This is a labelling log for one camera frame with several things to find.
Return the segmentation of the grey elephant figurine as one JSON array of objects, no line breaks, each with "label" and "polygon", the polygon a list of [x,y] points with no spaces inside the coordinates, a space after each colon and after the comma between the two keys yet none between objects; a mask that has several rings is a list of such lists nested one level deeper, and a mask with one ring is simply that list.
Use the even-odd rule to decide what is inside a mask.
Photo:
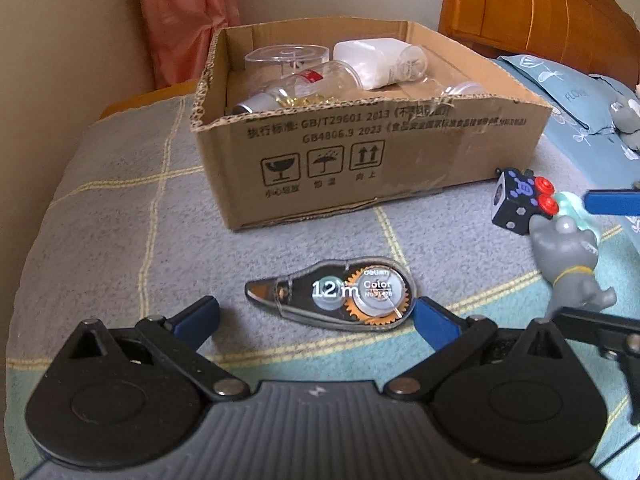
[{"label": "grey elephant figurine", "polygon": [[579,229],[569,216],[539,214],[530,217],[528,229],[537,268],[551,285],[547,318],[561,308],[601,312],[616,304],[615,289],[602,289],[594,276],[599,248],[591,230]]}]

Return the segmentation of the correction tape dispenser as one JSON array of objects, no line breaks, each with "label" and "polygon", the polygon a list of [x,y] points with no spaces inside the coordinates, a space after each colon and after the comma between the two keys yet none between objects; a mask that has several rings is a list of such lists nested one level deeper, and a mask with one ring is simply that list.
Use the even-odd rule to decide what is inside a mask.
[{"label": "correction tape dispenser", "polygon": [[399,262],[383,257],[319,261],[305,269],[249,281],[245,297],[300,324],[345,332],[388,332],[416,302],[416,282]]}]

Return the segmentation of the blue cube toy red buttons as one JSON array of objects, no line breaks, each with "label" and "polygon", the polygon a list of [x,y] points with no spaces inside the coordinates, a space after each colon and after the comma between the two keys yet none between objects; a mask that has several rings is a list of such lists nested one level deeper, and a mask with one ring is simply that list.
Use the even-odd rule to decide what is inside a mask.
[{"label": "blue cube toy red buttons", "polygon": [[491,222],[518,235],[527,235],[533,216],[552,219],[559,212],[553,198],[555,188],[545,177],[532,170],[497,169],[497,183],[492,198]]}]

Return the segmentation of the blue floral bedding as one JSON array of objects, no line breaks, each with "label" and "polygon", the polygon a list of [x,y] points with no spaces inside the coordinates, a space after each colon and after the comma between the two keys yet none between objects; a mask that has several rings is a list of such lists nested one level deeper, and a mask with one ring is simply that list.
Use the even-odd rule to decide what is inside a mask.
[{"label": "blue floral bedding", "polygon": [[529,54],[495,63],[552,106],[544,134],[595,188],[631,188],[639,181],[639,153],[625,144],[611,115],[612,104],[637,99],[632,90],[609,76]]}]

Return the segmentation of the grey plush toy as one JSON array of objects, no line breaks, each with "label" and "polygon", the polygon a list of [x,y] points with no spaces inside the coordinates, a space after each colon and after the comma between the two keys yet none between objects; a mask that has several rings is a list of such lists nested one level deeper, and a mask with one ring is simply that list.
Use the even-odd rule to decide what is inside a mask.
[{"label": "grey plush toy", "polygon": [[612,91],[613,101],[610,113],[620,138],[631,150],[638,153],[640,148],[639,98],[634,93]]}]

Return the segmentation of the grey checked blanket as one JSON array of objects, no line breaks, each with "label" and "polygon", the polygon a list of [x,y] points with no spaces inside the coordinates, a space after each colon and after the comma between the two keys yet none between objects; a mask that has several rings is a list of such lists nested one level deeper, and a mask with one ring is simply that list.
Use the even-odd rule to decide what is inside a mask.
[{"label": "grey checked blanket", "polygon": [[[502,326],[526,326],[544,313],[549,286],[528,238],[491,223],[490,181],[398,200],[329,218],[232,232],[200,164],[190,131],[190,98],[127,110],[92,125],[65,169],[26,259],[14,301],[9,343],[6,442],[17,479],[40,462],[27,434],[26,402],[35,384],[84,318],[134,325],[140,314],[171,315],[204,295],[221,306],[221,326],[201,352],[252,386],[265,380],[375,379],[380,386],[432,349],[410,323],[382,334],[339,333],[285,321],[250,304],[244,284],[288,274],[324,259],[382,256],[406,266],[419,292],[456,313],[484,314]],[[303,134],[282,154],[293,167],[282,185],[258,191],[275,205],[289,192],[348,197],[380,183],[386,162],[351,170],[356,148],[382,148],[337,130]],[[590,136],[554,109],[529,163],[557,190],[622,188],[639,179],[616,136]],[[622,183],[588,176],[590,162],[620,155]]]}]

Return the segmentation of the wooden bed headboard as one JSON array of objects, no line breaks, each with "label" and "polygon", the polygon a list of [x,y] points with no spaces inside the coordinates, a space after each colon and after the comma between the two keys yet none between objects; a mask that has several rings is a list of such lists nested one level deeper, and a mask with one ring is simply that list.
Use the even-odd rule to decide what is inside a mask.
[{"label": "wooden bed headboard", "polygon": [[484,55],[527,53],[639,82],[639,29],[615,0],[442,0],[438,31]]}]

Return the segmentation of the clear plastic cup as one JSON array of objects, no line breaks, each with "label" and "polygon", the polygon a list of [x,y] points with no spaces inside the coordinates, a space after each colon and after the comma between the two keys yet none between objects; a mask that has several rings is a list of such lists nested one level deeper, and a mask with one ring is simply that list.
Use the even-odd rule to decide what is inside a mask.
[{"label": "clear plastic cup", "polygon": [[411,99],[484,94],[485,88],[454,64],[418,44],[398,54],[390,69],[390,83],[398,84]]}]

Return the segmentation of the brown cardboard box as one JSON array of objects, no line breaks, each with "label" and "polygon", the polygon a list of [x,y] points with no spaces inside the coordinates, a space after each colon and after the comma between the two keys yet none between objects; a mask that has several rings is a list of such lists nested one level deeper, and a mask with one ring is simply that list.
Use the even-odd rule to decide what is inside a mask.
[{"label": "brown cardboard box", "polygon": [[[442,96],[403,84],[343,103],[237,115],[252,92],[245,58],[276,44],[396,38],[426,47],[482,87]],[[339,214],[524,168],[550,105],[505,70],[409,21],[301,18],[221,29],[191,114],[209,184],[233,231]]]}]

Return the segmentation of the white plastic bottle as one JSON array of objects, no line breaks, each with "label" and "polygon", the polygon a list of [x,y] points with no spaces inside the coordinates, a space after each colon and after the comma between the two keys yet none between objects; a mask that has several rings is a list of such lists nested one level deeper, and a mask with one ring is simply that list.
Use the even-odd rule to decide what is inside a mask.
[{"label": "white plastic bottle", "polygon": [[348,64],[363,90],[375,90],[401,81],[401,53],[409,47],[395,38],[371,38],[338,42],[333,58]]}]

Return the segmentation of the glass jar yellow beads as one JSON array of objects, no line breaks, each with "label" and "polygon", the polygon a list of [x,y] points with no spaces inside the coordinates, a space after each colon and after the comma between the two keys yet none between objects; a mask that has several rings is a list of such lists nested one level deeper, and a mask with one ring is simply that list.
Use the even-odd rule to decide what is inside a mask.
[{"label": "glass jar yellow beads", "polygon": [[329,61],[266,82],[247,99],[235,104],[231,114],[334,104],[359,96],[361,90],[361,80],[352,66],[342,61]]}]

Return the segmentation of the clear round plastic container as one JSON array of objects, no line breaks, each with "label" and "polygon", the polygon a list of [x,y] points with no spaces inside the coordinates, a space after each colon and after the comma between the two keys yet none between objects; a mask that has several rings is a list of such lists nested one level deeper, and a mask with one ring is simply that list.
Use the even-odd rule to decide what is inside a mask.
[{"label": "clear round plastic container", "polygon": [[259,81],[290,76],[330,59],[327,47],[318,44],[275,44],[245,55],[245,69]]}]

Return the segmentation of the pink orange curtain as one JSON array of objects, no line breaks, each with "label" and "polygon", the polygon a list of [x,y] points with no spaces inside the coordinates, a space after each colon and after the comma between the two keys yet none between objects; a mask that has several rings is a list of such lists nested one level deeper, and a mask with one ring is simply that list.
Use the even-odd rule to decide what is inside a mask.
[{"label": "pink orange curtain", "polygon": [[235,0],[140,0],[157,88],[198,78],[214,33],[241,23]]}]

